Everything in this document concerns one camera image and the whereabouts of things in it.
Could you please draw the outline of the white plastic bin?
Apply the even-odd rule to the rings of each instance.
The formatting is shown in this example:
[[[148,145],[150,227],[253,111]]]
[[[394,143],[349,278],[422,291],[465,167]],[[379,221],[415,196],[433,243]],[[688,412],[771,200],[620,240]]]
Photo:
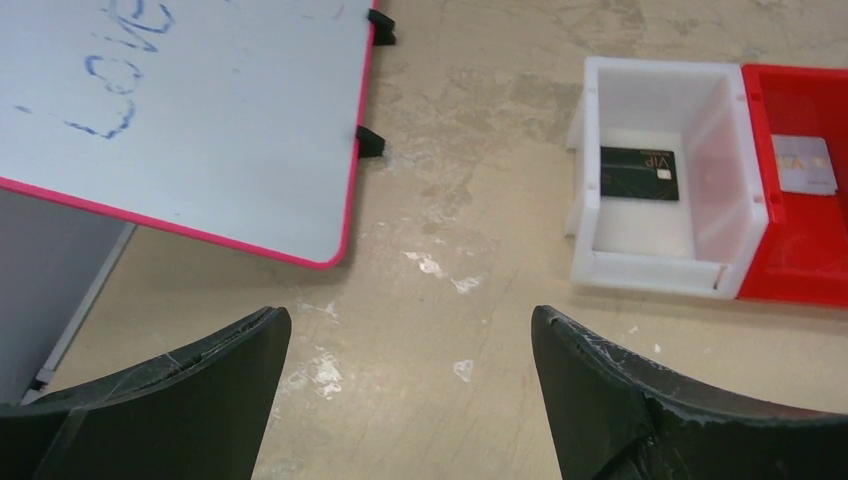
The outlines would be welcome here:
[[[590,57],[568,146],[574,283],[737,296],[768,224],[738,65]]]

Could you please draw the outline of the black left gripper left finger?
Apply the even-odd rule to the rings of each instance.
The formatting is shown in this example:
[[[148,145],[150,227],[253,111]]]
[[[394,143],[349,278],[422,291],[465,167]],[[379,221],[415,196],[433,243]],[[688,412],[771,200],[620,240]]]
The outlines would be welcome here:
[[[5,479],[248,479],[292,332],[262,308],[191,344],[1,409]]]

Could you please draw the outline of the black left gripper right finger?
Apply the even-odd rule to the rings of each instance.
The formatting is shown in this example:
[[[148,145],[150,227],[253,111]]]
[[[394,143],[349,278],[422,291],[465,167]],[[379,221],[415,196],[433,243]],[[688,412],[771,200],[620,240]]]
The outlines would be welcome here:
[[[723,390],[548,306],[533,356],[566,479],[843,479],[847,418]]]

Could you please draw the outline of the red plastic bin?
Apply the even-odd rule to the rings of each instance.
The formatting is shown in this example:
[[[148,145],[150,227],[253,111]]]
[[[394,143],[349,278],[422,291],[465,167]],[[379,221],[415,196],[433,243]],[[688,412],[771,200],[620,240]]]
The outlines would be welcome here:
[[[769,223],[739,298],[847,305],[847,72],[745,64]],[[790,193],[779,181],[776,136],[821,140],[835,173],[833,195]]]

